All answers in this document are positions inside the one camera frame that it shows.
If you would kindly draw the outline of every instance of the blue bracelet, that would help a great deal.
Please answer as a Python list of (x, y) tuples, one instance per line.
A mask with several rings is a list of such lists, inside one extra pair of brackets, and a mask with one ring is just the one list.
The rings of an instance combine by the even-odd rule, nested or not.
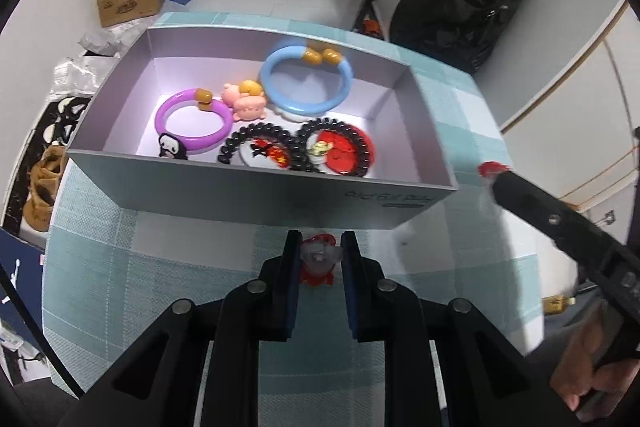
[[(288, 58), (300, 58), (315, 66), (319, 66), (323, 59), (330, 64), (334, 64), (340, 72), (341, 84), (338, 94), (331, 100), (320, 103), (295, 102), (288, 99), (277, 91), (271, 82), (271, 71), (273, 71), (275, 65)], [(260, 70), (260, 83), (269, 101), (273, 102), (277, 107), (300, 116), (317, 116), (344, 102), (351, 90), (351, 86), (353, 86), (353, 70), (349, 61), (334, 50), (327, 49), (322, 54), (319, 54), (319, 52), (304, 46), (287, 46), (273, 52), (264, 61)]]

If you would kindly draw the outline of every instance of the blue ring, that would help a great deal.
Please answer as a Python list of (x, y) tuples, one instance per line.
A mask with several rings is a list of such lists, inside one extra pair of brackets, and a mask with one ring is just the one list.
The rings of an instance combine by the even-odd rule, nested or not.
[(273, 102), (277, 107), (300, 116), (317, 116), (318, 114), (325, 113), (344, 102), (344, 99), (347, 98), (347, 95), (351, 90), (351, 86), (353, 86), (353, 70), (351, 69), (349, 61), (343, 57), (337, 65), (341, 80), (340, 91), (338, 94), (326, 102), (295, 102), (273, 87), (273, 84), (271, 83), (271, 71), (273, 71), (273, 68), (277, 63), (287, 60), (288, 58), (302, 59), (306, 49), (307, 48), (305, 46), (287, 46), (286, 48), (274, 51), (267, 57), (260, 69), (260, 83), (262, 84), (262, 89), (264, 89), (264, 93), (267, 95), (269, 101)]

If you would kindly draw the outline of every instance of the penguin figurine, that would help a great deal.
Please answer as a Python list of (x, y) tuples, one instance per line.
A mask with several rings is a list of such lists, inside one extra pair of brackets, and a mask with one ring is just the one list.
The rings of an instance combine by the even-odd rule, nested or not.
[(158, 144), (160, 145), (159, 156), (161, 158), (187, 159), (187, 147), (175, 136), (164, 132), (158, 137)]

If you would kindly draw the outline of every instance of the open box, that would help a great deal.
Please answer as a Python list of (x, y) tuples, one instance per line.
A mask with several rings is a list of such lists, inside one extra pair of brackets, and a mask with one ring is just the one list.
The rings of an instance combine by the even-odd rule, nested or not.
[[(332, 48), (350, 61), (349, 96), (327, 116), (364, 130), (376, 148), (365, 178), (217, 163), (218, 147), (187, 161), (159, 158), (154, 116), (172, 94), (258, 79), (263, 60), (293, 44)], [(289, 98), (331, 98), (331, 67), (287, 61), (273, 82)], [(302, 124), (271, 121), (294, 132)], [(238, 122), (234, 130), (249, 124)], [(169, 132), (209, 134), (222, 119), (195, 106), (175, 111)], [(411, 69), (388, 58), (273, 31), (224, 26), (149, 28), (111, 72), (85, 111), (69, 156), (115, 203), (173, 216), (283, 227), (392, 229), (456, 189), (428, 106)]]

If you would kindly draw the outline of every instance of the checkered tablecloth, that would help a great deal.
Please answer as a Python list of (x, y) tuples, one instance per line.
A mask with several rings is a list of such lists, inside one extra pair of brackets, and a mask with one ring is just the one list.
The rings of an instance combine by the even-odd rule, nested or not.
[[(520, 349), (542, 339), (532, 231), (488, 204), (476, 171), (510, 163), (473, 79), (386, 42), (311, 23), (174, 13), (158, 25), (260, 28), (336, 42), (411, 65), (460, 188), (395, 230), (356, 230), (362, 254), (421, 298), (473, 301)], [(342, 230), (302, 230), (339, 237)], [(47, 243), (43, 324), (87, 389), (175, 299), (220, 299), (281, 254), (287, 229), (163, 216), (116, 206), (75, 165), (58, 195)], [(342, 280), (302, 287), (293, 338), (260, 352), (265, 427), (383, 424), (383, 347), (348, 330)], [(54, 375), (54, 381), (63, 387)]]

